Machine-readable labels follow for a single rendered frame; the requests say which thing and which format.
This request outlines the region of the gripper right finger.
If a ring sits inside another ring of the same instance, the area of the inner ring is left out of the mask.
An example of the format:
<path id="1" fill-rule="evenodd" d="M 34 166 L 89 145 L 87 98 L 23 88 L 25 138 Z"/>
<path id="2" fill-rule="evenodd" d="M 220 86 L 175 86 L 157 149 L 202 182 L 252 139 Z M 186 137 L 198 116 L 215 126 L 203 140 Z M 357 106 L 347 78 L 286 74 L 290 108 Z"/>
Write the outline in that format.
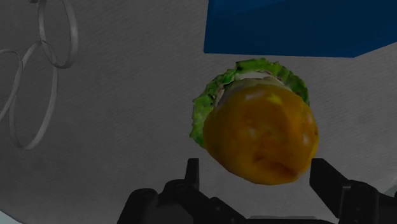
<path id="1" fill-rule="evenodd" d="M 347 179 L 323 158 L 312 159 L 309 185 L 338 224 L 397 224 L 396 197 Z"/>

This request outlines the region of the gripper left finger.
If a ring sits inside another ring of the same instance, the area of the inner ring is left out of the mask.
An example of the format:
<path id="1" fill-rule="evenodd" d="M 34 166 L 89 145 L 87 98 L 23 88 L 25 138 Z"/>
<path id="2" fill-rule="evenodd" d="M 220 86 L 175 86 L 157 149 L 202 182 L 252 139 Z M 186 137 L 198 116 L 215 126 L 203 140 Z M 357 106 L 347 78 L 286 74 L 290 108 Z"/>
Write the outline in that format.
<path id="1" fill-rule="evenodd" d="M 185 177 L 167 182 L 161 193 L 151 188 L 134 190 L 116 224 L 144 224 L 149 211 L 168 205 L 181 206 L 193 218 L 193 224 L 248 224 L 247 218 L 222 200 L 200 192 L 199 174 L 199 159 L 189 158 Z"/>

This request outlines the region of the burger with lettuce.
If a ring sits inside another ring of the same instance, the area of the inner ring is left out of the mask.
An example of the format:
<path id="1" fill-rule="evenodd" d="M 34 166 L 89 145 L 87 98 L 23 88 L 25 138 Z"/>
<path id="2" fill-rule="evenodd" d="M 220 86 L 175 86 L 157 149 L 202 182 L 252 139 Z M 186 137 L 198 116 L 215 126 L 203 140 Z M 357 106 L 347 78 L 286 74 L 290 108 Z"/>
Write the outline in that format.
<path id="1" fill-rule="evenodd" d="M 193 100 L 190 137 L 228 172 L 259 185 L 300 178 L 319 144 L 305 82 L 278 62 L 237 61 Z"/>

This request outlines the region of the blue robot stand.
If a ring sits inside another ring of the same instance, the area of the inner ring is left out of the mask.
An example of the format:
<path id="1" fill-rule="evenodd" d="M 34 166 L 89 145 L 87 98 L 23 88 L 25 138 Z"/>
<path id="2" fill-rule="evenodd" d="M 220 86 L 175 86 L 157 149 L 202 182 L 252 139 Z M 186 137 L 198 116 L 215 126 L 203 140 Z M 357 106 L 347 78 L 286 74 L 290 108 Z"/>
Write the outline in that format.
<path id="1" fill-rule="evenodd" d="M 354 58 L 397 42 L 397 0 L 209 0 L 204 52 Z"/>

